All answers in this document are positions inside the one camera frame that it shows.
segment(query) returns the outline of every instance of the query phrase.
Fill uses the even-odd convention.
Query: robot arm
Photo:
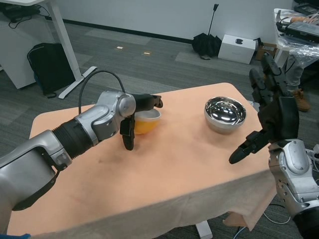
[[[269,168],[276,180],[277,192],[305,239],[319,235],[319,187],[312,176],[312,163],[304,143],[296,139],[299,113],[295,99],[286,89],[286,77],[274,59],[265,54],[264,77],[251,70],[250,81],[255,102],[260,104],[260,132],[253,132],[230,156],[231,164],[250,153],[269,146]]]
[[[162,107],[160,96],[103,92],[95,106],[54,130],[47,130],[0,158],[0,234],[11,211],[24,210],[50,190],[72,160],[119,130],[134,146],[134,113]]]

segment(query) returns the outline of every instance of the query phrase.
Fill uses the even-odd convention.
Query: stainless steel bowl
[[[246,119],[246,109],[238,101],[229,97],[215,97],[205,106],[206,121],[218,133],[231,133]]]

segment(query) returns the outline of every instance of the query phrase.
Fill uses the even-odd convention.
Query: cardboard box
[[[258,48],[256,60],[261,61],[265,52],[268,52],[270,55],[275,57],[276,51],[277,51],[276,44],[264,43],[263,46],[259,46],[259,48]]]
[[[256,42],[237,36],[225,35],[218,58],[250,64],[256,49]]]

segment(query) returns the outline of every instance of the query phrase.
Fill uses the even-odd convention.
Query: black bag
[[[48,98],[56,97],[54,91],[75,81],[63,47],[59,43],[36,45],[29,51],[27,58],[43,94],[53,94]]]
[[[222,40],[217,36],[206,35],[202,33],[194,37],[192,47],[200,56],[208,55],[209,57],[218,56]]]

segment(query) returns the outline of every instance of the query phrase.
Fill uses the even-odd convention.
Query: baseboard
[[[63,22],[73,24],[73,25],[79,25],[79,26],[88,26],[92,28],[98,28],[103,30],[109,30],[109,31],[117,31],[117,32],[123,32],[123,33],[129,33],[134,34],[138,36],[147,36],[152,38],[158,38],[158,39],[164,39],[169,41],[177,41],[177,42],[183,42],[191,44],[192,40],[186,39],[186,38],[180,38],[180,37],[174,37],[174,36],[166,36],[166,35],[160,35],[155,33],[149,33],[149,32],[143,32],[143,31],[134,31],[134,30],[128,30],[118,27],[112,27],[112,26],[104,26],[104,25],[98,25],[98,24],[92,24],[87,22],[81,22],[81,21],[73,21],[73,20],[67,20],[63,19]]]

